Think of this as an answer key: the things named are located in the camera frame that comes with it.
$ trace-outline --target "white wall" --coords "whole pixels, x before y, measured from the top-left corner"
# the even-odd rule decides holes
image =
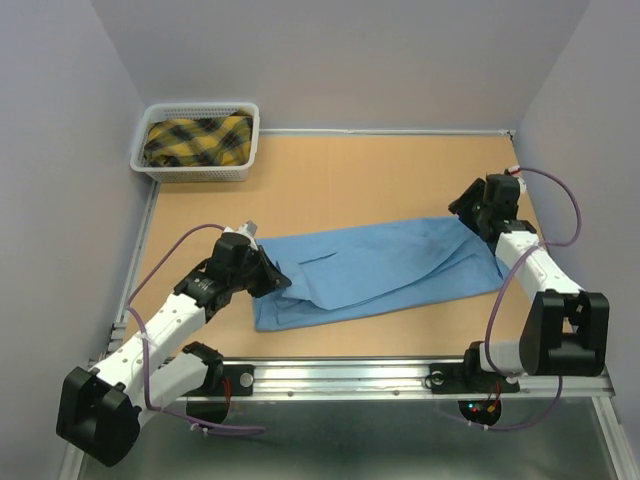
[[[514,128],[588,0],[92,0],[147,103],[264,127]]]
[[[611,302],[607,365],[615,405],[640,458],[640,2],[592,0],[516,135],[523,165],[575,190],[584,231],[554,258]],[[558,189],[528,178],[549,239],[574,222]]]
[[[148,182],[142,103],[86,0],[0,15],[0,477],[57,478],[65,375],[104,348]]]

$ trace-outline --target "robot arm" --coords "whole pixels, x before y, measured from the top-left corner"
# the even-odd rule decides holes
[[[256,245],[255,230],[251,222],[236,232],[225,229],[211,257],[178,283],[146,324],[151,404],[164,407],[188,391],[219,382],[222,355],[197,342],[159,367],[228,305],[234,293],[247,290],[261,297],[291,285]],[[142,337],[136,335],[89,371],[75,368],[63,383],[56,433],[107,466],[129,452],[140,429],[155,414],[144,400]]]
[[[518,220],[520,184],[511,175],[477,179],[449,211],[484,240],[495,256],[512,268],[540,243],[535,228]],[[519,340],[491,345],[494,364],[529,375],[596,376],[604,368],[609,303],[571,280],[544,248],[530,254],[515,274],[532,302]],[[564,331],[565,320],[572,331]],[[474,342],[465,354],[465,370],[493,371],[484,345]]]

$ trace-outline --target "yellow plaid cloth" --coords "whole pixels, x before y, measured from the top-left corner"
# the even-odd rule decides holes
[[[253,118],[243,110],[220,118],[172,118],[151,125],[144,158],[152,167],[244,165]]]

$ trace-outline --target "basket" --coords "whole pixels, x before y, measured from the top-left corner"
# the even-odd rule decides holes
[[[227,117],[239,109],[244,109],[253,117],[251,149],[249,160],[244,165],[234,167],[150,167],[143,151],[147,143],[149,125],[169,118],[216,118]],[[242,182],[249,177],[258,150],[260,115],[253,103],[162,103],[152,105],[144,112],[140,121],[131,154],[131,168],[144,172],[157,182]]]

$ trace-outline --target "blue towel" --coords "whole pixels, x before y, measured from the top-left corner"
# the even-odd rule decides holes
[[[256,330],[367,317],[497,290],[506,270],[457,217],[263,239],[293,282],[254,300]]]

